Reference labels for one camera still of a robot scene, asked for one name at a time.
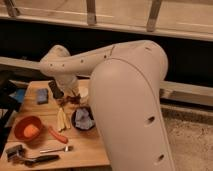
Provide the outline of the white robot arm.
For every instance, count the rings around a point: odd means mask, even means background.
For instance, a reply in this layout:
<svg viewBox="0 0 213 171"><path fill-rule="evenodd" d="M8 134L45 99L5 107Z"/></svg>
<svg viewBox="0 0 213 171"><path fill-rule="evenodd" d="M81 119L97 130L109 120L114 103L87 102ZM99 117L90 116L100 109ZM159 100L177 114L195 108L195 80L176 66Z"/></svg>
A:
<svg viewBox="0 0 213 171"><path fill-rule="evenodd" d="M72 75L90 77L89 105L113 171L175 171L160 108L168 59L157 43L117 43L74 56L56 45L39 68L64 92Z"/></svg>

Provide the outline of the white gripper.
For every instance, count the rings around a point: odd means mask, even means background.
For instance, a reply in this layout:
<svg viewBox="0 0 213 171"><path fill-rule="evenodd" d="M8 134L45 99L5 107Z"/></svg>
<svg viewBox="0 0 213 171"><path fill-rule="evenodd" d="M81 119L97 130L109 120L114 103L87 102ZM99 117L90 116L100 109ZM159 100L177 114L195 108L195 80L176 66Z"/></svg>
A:
<svg viewBox="0 0 213 171"><path fill-rule="evenodd" d="M75 75L59 75L55 80L59 89L67 96L76 97L79 94L78 78Z"/></svg>

